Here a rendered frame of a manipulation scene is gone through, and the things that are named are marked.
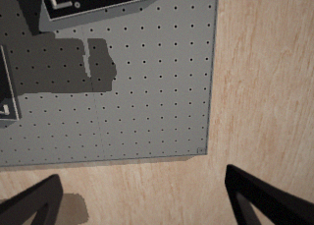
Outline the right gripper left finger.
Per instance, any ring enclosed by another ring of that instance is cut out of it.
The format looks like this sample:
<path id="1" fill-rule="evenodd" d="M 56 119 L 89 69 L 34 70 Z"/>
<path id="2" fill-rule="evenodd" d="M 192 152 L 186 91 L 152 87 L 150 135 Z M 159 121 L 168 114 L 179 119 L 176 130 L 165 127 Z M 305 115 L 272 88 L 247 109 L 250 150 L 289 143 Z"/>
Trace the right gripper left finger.
<path id="1" fill-rule="evenodd" d="M 64 190 L 53 174 L 0 203 L 0 225 L 22 225 L 36 211 L 30 225 L 55 225 Z"/>

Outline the grey perforated base plate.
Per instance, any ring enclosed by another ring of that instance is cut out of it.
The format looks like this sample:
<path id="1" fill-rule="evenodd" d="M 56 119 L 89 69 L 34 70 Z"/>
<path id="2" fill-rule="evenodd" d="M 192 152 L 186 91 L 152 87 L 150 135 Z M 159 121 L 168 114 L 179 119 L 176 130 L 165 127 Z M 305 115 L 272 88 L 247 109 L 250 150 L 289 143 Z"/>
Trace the grey perforated base plate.
<path id="1" fill-rule="evenodd" d="M 144 0 L 49 21 L 0 0 L 22 118 L 0 168 L 207 155 L 219 0 Z"/>

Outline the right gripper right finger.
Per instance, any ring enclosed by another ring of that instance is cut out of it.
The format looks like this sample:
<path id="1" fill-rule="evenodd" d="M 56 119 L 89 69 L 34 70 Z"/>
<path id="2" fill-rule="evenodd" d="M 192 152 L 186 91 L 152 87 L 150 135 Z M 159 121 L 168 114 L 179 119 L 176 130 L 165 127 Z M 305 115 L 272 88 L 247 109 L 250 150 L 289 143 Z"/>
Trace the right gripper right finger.
<path id="1" fill-rule="evenodd" d="M 314 225 L 314 203 L 228 164 L 225 186 L 237 225 L 262 225 L 253 204 L 275 225 Z"/>

